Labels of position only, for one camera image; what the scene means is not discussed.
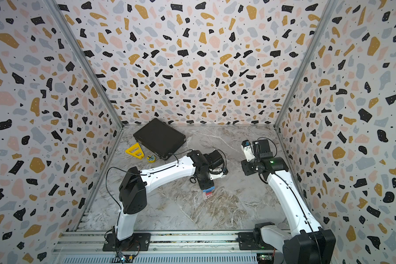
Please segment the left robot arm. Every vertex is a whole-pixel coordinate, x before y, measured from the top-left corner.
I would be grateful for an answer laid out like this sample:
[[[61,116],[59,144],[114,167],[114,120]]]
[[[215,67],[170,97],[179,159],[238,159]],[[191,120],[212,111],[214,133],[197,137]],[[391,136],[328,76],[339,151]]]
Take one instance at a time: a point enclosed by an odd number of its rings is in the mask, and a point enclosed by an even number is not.
[[[209,154],[192,150],[174,162],[152,169],[138,170],[137,167],[132,167],[126,171],[119,186],[117,201],[120,211],[114,226],[116,239],[122,242],[133,236],[137,215],[146,207],[147,195],[153,190],[187,177],[191,183],[198,183],[207,199],[214,192],[214,180],[227,174],[227,159],[221,150]]]

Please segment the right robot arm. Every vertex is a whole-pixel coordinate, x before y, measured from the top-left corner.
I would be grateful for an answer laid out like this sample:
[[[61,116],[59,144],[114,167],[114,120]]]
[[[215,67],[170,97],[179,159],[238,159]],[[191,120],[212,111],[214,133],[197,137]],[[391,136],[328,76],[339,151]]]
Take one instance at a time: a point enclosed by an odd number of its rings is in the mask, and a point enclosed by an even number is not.
[[[286,216],[289,231],[281,230],[272,222],[256,224],[252,241],[259,249],[272,248],[282,253],[287,264],[329,264],[336,238],[312,215],[299,195],[286,162],[271,151],[271,142],[266,137],[253,142],[244,140],[242,170],[246,176],[258,174],[260,180],[271,187]]]

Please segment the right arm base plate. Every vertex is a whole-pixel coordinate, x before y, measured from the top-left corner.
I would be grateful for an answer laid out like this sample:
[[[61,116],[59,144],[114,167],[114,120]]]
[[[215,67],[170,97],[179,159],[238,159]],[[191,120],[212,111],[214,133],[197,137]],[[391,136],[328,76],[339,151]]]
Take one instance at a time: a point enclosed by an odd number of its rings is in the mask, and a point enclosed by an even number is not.
[[[240,250],[281,250],[284,242],[274,241],[274,244],[267,244],[254,232],[239,232],[236,238]]]

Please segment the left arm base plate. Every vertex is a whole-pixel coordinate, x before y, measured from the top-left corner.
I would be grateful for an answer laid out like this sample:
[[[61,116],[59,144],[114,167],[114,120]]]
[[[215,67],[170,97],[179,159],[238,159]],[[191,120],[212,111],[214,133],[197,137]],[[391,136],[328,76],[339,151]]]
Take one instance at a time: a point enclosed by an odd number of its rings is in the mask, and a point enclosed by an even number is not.
[[[102,251],[116,252],[119,251],[148,251],[151,242],[151,233],[133,233],[133,235],[124,240],[118,240],[115,234],[108,233],[104,235],[104,245]]]

